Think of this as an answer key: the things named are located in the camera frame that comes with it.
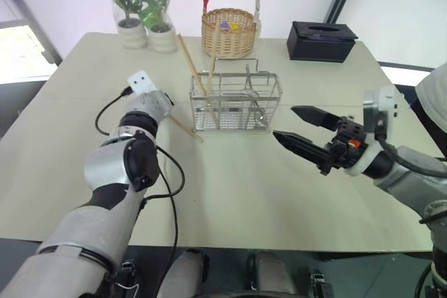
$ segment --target cable connector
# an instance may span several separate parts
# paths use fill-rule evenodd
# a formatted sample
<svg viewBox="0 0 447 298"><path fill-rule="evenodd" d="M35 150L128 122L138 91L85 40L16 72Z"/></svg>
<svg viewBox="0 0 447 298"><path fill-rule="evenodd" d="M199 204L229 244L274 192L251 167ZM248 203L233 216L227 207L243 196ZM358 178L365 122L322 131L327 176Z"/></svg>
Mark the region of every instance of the cable connector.
<svg viewBox="0 0 447 298"><path fill-rule="evenodd" d="M132 93L133 93L132 88L131 88L131 87L127 87L127 88L125 88L125 89L121 92L120 96L121 96L121 97L126 97L126 96L130 96Z"/></svg>

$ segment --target chopstick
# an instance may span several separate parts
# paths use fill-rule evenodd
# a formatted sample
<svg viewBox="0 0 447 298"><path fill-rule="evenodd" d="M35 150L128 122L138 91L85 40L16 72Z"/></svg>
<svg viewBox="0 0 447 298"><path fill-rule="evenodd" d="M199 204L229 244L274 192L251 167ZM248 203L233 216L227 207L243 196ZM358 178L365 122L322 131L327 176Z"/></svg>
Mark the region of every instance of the chopstick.
<svg viewBox="0 0 447 298"><path fill-rule="evenodd" d="M178 41L179 41L180 47L181 47L181 49L183 51L183 55L185 56L186 62L188 63L189 70L191 70L191 74L193 75L193 78L196 80L197 85L198 85L198 87L200 89L200 92L201 92L202 96L208 97L207 90L205 90L205 87L203 86L202 80L198 76L197 69L194 66L194 63L193 63L192 58L191 58L191 55L188 52L188 48L186 48L186 45L184 44L182 35L178 34L177 37L178 37ZM214 123L216 124L216 129L219 129L219 120L217 119L215 113L213 112L212 106L211 106L210 103L207 103L207 112L209 112L211 114L212 119L213 119Z"/></svg>
<svg viewBox="0 0 447 298"><path fill-rule="evenodd" d="M216 26L214 28L214 32L212 34L212 46L211 46L211 59L210 59L210 67L208 70L208 81L207 81L207 91L211 91L211 81L212 81L212 73L214 72L214 65L216 61L216 52L217 52L217 39L219 38L220 26L219 23L216 22Z"/></svg>
<svg viewBox="0 0 447 298"><path fill-rule="evenodd" d="M175 118L173 115L169 114L169 117L172 121L174 121L174 124L179 126L183 131L187 132L193 139L196 139L200 143L203 143L203 138L199 136L199 134L188 128L187 125L183 124L179 119Z"/></svg>

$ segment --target tissue box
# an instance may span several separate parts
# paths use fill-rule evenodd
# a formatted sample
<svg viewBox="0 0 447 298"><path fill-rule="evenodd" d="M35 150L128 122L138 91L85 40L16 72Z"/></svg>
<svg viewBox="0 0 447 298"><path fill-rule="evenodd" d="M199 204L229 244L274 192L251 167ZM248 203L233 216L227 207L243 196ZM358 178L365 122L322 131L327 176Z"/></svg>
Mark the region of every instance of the tissue box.
<svg viewBox="0 0 447 298"><path fill-rule="evenodd" d="M358 37L345 24L292 23L287 39L290 59L342 63Z"/></svg>

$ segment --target beige tabletop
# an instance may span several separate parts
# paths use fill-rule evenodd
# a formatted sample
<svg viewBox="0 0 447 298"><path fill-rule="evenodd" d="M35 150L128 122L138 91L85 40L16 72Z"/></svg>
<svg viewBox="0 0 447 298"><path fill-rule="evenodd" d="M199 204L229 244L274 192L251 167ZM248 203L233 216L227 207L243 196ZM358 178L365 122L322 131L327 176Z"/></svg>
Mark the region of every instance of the beige tabletop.
<svg viewBox="0 0 447 298"><path fill-rule="evenodd" d="M187 38L186 44L198 68L207 68L200 40ZM272 129L293 131L321 146L333 133L304 123L290 106L318 105L362 122L363 91L390 84L362 43L344 64L291 62L285 40L260 40L254 54L260 68L277 73L284 88ZM179 52L123 50L117 36L87 34L0 141L0 237L43 240L64 214L90 198L84 159L103 140L94 130L94 118L126 86L126 78L140 69L176 102L173 114L192 123L190 74ZM104 114L104 129L117 125L126 99ZM430 232L418 224L416 213L367 177L353 178L341 170L324 177L313 164L285 150L271 133L201 135L204 143L198 144L169 119L157 134L158 144L186 174L185 189L176 197L180 246L431 249ZM403 103L393 144L439 155ZM163 158L160 161L174 188L179 181L176 171ZM164 192L160 181L148 190L160 192ZM170 203L155 200L139 216L131 244L172 242Z"/></svg>

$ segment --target potted plant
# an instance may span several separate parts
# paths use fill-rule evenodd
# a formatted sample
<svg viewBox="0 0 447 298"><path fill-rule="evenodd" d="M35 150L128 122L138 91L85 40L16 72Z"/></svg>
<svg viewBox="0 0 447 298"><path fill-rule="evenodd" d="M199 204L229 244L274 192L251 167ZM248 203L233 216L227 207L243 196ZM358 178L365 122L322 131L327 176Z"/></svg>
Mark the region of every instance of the potted plant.
<svg viewBox="0 0 447 298"><path fill-rule="evenodd" d="M168 53L177 49L175 30L167 15L169 0L141 0L144 8L140 19L147 27L149 41L157 52Z"/></svg>
<svg viewBox="0 0 447 298"><path fill-rule="evenodd" d="M139 17L142 10L142 0L113 1L118 34L122 38L124 47L138 49L146 46L146 30Z"/></svg>

